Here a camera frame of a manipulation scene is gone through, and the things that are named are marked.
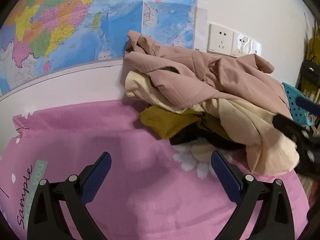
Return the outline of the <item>dusty pink jacket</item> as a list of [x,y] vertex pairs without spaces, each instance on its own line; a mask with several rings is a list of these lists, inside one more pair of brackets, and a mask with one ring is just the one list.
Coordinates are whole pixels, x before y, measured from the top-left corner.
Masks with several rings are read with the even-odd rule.
[[289,117],[274,67],[256,54],[239,58],[164,46],[136,31],[127,33],[124,64],[147,76],[175,107],[189,108],[208,99],[241,99]]

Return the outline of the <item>yellow hanging clothes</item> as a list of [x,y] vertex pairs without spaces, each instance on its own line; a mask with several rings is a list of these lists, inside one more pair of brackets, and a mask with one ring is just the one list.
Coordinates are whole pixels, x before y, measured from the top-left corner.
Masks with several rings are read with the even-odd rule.
[[310,39],[306,59],[312,61],[313,63],[320,64],[320,38],[319,36]]

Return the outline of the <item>cream beige garment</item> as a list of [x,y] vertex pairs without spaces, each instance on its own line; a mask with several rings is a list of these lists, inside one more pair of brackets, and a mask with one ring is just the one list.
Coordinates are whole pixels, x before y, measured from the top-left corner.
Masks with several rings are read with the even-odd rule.
[[152,87],[150,79],[129,72],[125,80],[127,96],[141,99],[175,113],[187,109],[203,112],[199,124],[223,138],[245,145],[247,165],[251,172],[276,176],[291,172],[299,162],[295,143],[272,125],[274,114],[241,100],[209,99],[193,107],[178,109]]

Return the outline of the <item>black garment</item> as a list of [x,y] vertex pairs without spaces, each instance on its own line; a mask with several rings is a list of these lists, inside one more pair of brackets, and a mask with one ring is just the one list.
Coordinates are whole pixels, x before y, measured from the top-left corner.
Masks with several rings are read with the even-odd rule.
[[196,125],[189,125],[169,139],[171,145],[185,144],[198,139],[206,139],[211,145],[223,150],[240,150],[245,145],[227,140],[215,132],[200,129]]

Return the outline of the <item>black handbag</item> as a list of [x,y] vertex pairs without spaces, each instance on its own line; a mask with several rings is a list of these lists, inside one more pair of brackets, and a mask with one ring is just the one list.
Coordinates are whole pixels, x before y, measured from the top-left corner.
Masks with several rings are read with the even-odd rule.
[[306,81],[319,88],[319,65],[311,60],[304,60],[300,68],[297,88],[301,92]]

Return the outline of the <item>pink printed bed sheet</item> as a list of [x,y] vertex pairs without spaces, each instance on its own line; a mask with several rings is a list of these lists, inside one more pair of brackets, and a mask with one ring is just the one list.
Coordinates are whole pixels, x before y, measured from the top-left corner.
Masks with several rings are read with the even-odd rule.
[[83,103],[13,118],[17,136],[1,157],[1,212],[27,237],[40,180],[79,174],[103,152],[112,167],[87,209],[108,239],[214,239],[235,204],[195,144],[172,146],[138,119],[135,100]]

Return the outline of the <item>mustard yellow garment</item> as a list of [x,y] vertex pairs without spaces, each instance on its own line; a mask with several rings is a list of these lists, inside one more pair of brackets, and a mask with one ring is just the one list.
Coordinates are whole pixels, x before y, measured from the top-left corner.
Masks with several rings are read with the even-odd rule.
[[150,106],[140,112],[139,119],[161,139],[170,139],[187,126],[201,121],[202,116],[203,112],[192,109],[175,113],[158,106]]

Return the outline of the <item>white wall socket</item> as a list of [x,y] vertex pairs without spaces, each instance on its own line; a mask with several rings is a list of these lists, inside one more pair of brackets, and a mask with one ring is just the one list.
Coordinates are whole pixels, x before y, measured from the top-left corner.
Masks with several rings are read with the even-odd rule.
[[231,56],[234,31],[211,23],[209,25],[209,37],[207,51]]

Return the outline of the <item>colourful wall map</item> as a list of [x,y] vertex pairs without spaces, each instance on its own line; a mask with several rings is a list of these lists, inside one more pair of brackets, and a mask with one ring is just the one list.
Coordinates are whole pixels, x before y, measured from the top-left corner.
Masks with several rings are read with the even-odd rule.
[[121,58],[130,30],[192,48],[196,0],[20,0],[1,27],[1,94],[74,65]]

